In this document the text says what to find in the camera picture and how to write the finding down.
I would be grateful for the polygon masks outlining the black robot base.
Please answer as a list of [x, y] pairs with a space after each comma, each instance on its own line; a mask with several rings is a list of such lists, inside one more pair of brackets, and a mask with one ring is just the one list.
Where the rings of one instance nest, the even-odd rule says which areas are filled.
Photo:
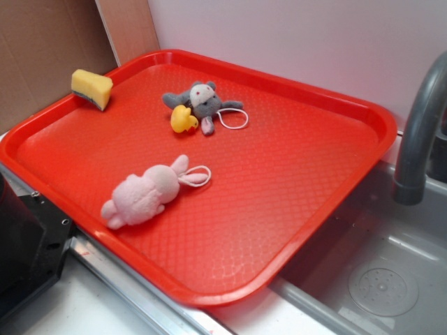
[[19, 196], [1, 177], [2, 322], [60, 279], [73, 228], [45, 196]]

